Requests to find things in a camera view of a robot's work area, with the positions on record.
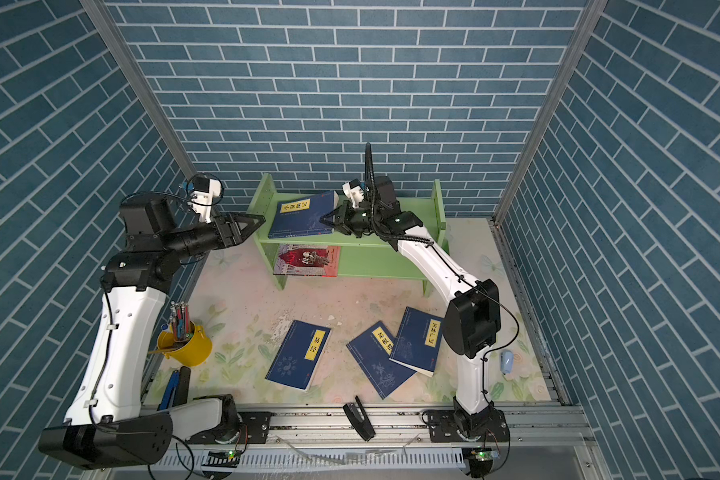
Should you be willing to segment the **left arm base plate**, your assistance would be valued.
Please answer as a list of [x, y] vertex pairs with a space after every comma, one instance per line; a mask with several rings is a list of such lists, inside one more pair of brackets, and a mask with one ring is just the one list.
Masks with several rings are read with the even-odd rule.
[[263, 445], [267, 442], [273, 414], [251, 411], [237, 414], [237, 419], [191, 436], [190, 445]]

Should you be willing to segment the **blue book yellow label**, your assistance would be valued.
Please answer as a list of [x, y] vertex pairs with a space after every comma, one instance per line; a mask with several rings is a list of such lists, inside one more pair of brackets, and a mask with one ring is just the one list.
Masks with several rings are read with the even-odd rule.
[[324, 224], [321, 218], [331, 213], [338, 205], [335, 191], [279, 202], [270, 226], [270, 239], [284, 239], [328, 235], [333, 228]]
[[432, 377], [442, 341], [443, 319], [407, 307], [400, 322], [390, 360]]

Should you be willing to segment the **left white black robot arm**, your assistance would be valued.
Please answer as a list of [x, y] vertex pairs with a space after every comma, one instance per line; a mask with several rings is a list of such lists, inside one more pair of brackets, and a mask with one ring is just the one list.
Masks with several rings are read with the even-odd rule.
[[102, 310], [93, 350], [61, 425], [42, 431], [40, 453], [95, 470], [154, 465], [174, 441], [239, 439], [242, 419], [231, 395], [142, 412], [144, 364], [174, 274], [193, 256], [242, 244], [265, 223], [257, 214], [210, 212], [180, 228], [171, 198], [139, 192], [121, 202], [126, 247], [108, 261], [100, 279]]

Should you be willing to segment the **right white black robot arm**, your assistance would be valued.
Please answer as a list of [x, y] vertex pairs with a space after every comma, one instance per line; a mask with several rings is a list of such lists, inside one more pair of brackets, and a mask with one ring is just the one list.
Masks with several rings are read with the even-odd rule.
[[392, 181], [375, 174], [372, 146], [364, 151], [364, 180], [343, 185], [346, 200], [321, 222], [357, 238], [376, 236], [416, 266], [446, 304], [443, 338], [457, 355], [457, 393], [454, 421], [468, 439], [484, 436], [498, 418], [488, 392], [489, 356], [497, 344], [503, 312], [515, 316], [500, 302], [491, 280], [479, 280], [459, 266], [439, 246], [423, 221], [402, 209]]

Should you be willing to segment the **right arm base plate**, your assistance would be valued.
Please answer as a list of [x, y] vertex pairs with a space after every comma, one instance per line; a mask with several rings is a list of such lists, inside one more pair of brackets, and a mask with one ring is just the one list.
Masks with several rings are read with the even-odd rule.
[[462, 410], [425, 410], [421, 419], [433, 443], [505, 443], [511, 439], [505, 414], [497, 408], [487, 408], [474, 415]]

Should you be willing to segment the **red Hamlet picture book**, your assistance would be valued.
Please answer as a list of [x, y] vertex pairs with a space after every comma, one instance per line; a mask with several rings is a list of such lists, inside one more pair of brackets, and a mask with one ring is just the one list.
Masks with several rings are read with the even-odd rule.
[[273, 274], [336, 277], [340, 254], [339, 246], [283, 244], [275, 255]]

